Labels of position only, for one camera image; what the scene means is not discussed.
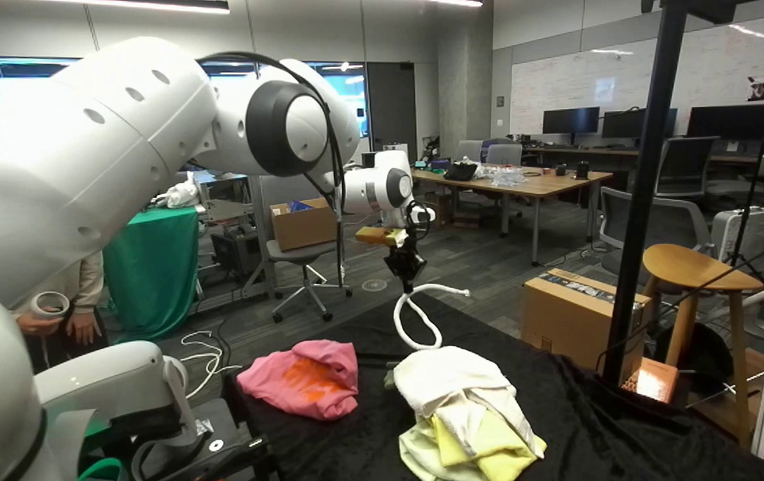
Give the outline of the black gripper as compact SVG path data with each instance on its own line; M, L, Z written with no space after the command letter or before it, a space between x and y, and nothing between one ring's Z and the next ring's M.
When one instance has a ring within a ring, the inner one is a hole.
M426 255L416 250L416 235L411 230L390 230L387 233L390 253L384 265L400 280L406 292L415 288L415 278L426 266Z

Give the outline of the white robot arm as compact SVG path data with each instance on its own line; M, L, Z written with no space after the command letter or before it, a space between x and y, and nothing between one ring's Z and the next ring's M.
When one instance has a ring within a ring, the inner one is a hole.
M200 60L161 38L108 46L0 106L0 481L76 481L96 418L167 413L196 430L184 369L152 341L121 341L36 370L16 310L103 250L184 162L306 177L343 214L394 230L423 215L411 170L356 169L358 126L327 79L296 59L229 102Z

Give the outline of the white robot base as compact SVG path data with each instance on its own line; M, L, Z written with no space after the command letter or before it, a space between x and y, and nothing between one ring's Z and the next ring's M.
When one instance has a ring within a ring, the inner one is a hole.
M92 412L103 432L88 448L128 456L128 481L196 481L225 439L193 412L188 369L156 341L109 345L36 376L46 408Z

